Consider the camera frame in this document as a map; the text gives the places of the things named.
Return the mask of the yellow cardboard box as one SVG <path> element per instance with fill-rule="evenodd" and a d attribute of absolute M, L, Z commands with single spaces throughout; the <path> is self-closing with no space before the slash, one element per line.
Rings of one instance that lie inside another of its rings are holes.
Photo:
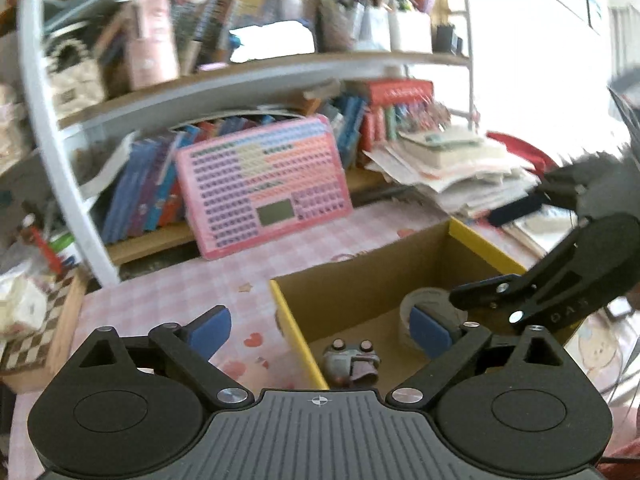
<path fill-rule="evenodd" d="M 369 339 L 382 360 L 378 391 L 386 393 L 426 364 L 399 338 L 401 300 L 416 289 L 452 289 L 501 274 L 526 272 L 488 236 L 448 220 L 397 242 L 274 278 L 280 331 L 291 347 L 296 389 L 326 390 L 322 351 L 336 337 Z"/>

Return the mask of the red chinese dictionary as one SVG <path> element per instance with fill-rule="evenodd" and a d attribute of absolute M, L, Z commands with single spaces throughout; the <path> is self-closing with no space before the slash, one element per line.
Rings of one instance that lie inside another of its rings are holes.
<path fill-rule="evenodd" d="M 356 79 L 345 80 L 347 92 L 365 99 L 371 106 L 414 104 L 434 96 L 434 84 L 421 79 Z"/>

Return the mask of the wooden chess board box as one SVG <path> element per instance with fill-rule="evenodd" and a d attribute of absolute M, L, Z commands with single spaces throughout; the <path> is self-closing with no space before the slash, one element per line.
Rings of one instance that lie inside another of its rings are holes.
<path fill-rule="evenodd" d="M 6 345 L 1 382 L 13 393 L 42 390 L 63 367 L 70 356 L 87 284 L 88 273 L 82 266 L 69 270 L 49 294 L 40 330 Z"/>

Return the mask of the white bookshelf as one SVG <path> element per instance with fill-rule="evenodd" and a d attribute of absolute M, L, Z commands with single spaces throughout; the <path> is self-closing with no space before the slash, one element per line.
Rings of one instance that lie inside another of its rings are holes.
<path fill-rule="evenodd" d="M 183 220 L 107 245 L 100 229 L 132 144 L 209 118 L 308 115 L 345 80 L 470 72 L 448 0 L 170 0 L 178 79 L 134 91 L 122 7 L 132 0 L 20 0 L 16 36 L 29 117 L 66 226 L 86 266 L 116 285 L 128 261 L 181 245 Z M 432 53 L 390 50 L 392 11 L 432 22 Z"/>

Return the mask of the stack of papers and books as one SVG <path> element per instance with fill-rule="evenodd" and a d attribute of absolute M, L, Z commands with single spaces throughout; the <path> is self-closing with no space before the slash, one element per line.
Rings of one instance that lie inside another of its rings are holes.
<path fill-rule="evenodd" d="M 401 132 L 364 156 L 368 169 L 416 188 L 446 214 L 465 219 L 523 198 L 539 183 L 531 162 L 499 141 L 460 128 Z"/>

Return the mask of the small grey frog toy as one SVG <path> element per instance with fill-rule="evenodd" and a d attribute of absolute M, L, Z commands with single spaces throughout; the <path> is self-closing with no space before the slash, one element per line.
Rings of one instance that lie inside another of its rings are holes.
<path fill-rule="evenodd" d="M 372 341 L 363 339 L 359 344 L 346 344 L 335 338 L 323 351 L 320 368 L 331 388 L 369 388 L 378 382 L 381 359 Z"/>

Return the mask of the white pen holder box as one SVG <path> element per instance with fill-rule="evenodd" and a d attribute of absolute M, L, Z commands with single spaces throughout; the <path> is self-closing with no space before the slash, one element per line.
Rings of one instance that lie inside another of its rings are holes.
<path fill-rule="evenodd" d="M 392 11 L 390 24 L 390 50 L 393 52 L 432 53 L 432 22 L 427 13 L 420 11 Z"/>

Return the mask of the red cloth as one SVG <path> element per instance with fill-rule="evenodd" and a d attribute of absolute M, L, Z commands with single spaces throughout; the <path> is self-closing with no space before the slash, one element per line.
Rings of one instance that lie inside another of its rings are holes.
<path fill-rule="evenodd" d="M 546 172 L 555 170 L 558 166 L 550 156 L 539 148 L 535 148 L 532 144 L 515 136 L 492 131 L 488 131 L 487 136 L 489 139 L 502 143 L 509 153 L 529 162 L 533 166 L 529 172 L 536 174 L 537 177 L 542 177 Z"/>

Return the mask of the floral tissue pack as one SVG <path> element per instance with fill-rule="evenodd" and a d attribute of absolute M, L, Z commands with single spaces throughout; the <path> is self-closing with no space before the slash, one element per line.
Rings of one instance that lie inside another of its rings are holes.
<path fill-rule="evenodd" d="M 38 332 L 43 326 L 48 297 L 26 272 L 17 266 L 1 275 L 0 333 L 11 341 Z"/>

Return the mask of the grey tape roll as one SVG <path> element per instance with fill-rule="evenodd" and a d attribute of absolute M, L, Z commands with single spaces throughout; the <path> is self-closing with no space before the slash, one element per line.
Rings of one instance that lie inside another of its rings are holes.
<path fill-rule="evenodd" d="M 449 292 L 424 287 L 409 292 L 399 307 L 399 340 L 408 348 L 436 359 L 461 337 L 468 314 L 449 302 Z"/>

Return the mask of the row of blue books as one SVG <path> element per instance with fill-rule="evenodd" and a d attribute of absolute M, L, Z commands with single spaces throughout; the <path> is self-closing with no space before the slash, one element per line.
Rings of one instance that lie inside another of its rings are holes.
<path fill-rule="evenodd" d="M 100 237 L 107 245 L 139 237 L 184 219 L 176 156 L 180 148 L 269 125 L 273 114 L 227 115 L 160 130 L 134 142 L 107 203 Z"/>

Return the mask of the pink keyboard learning tablet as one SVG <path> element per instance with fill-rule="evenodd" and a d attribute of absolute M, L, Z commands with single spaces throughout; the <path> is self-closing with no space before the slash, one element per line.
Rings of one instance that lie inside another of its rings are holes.
<path fill-rule="evenodd" d="M 322 115 L 192 144 L 176 153 L 176 168 L 186 222 L 206 260 L 352 212 L 333 131 Z"/>

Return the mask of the red pen with white top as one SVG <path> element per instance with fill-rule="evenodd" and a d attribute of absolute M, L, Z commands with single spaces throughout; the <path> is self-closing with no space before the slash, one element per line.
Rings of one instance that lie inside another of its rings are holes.
<path fill-rule="evenodd" d="M 33 214 L 28 214 L 22 221 L 22 227 L 27 239 L 40 250 L 46 259 L 51 271 L 56 275 L 61 275 L 64 270 L 62 262 L 44 239 L 37 226 L 36 217 Z"/>

